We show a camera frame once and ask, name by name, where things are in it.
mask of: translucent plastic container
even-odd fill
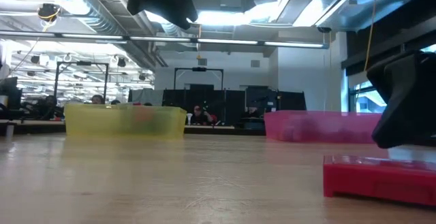
[[[180,139],[186,111],[173,107],[128,105],[65,106],[67,136]]]
[[[278,111],[265,114],[266,137],[286,142],[374,144],[381,114]]]

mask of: yellow plastic bin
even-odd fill
[[[173,107],[67,104],[65,124],[67,136],[180,139],[186,113]]]

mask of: desk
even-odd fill
[[[387,152],[261,136],[185,135],[183,142],[16,136],[0,144],[0,223],[433,224],[434,210],[323,197],[323,155]],[[436,160],[428,148],[394,152]]]
[[[15,123],[14,134],[65,133],[63,121],[7,121],[0,120],[0,135],[5,135],[6,123]]]
[[[65,123],[62,121],[10,121],[16,123],[14,134],[65,133]],[[0,135],[5,135],[7,121],[0,120]],[[235,129],[233,126],[201,126],[186,125],[185,133],[210,135],[265,135],[265,131],[250,129]]]
[[[185,125],[185,134],[207,135],[266,135],[263,130],[236,129],[233,126]]]

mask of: red plastic object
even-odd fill
[[[288,111],[265,114],[266,137],[286,142],[374,144],[381,114]]]
[[[324,157],[324,196],[348,193],[436,206],[436,164],[355,156]]]

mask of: person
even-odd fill
[[[201,125],[207,125],[213,122],[212,116],[206,112],[203,111],[203,109],[200,106],[193,107],[193,116],[191,118],[191,124],[201,124]]]
[[[243,113],[241,118],[260,118],[258,108],[248,108],[248,110]]]
[[[121,103],[121,101],[119,101],[119,100],[113,100],[111,103],[110,103],[110,105],[117,105],[117,104],[120,104]]]
[[[95,105],[104,104],[104,98],[101,95],[94,95],[91,98],[91,102]]]
[[[57,107],[57,99],[54,95],[49,95],[45,98],[39,108],[40,120],[50,120],[55,116],[63,116],[62,108]]]

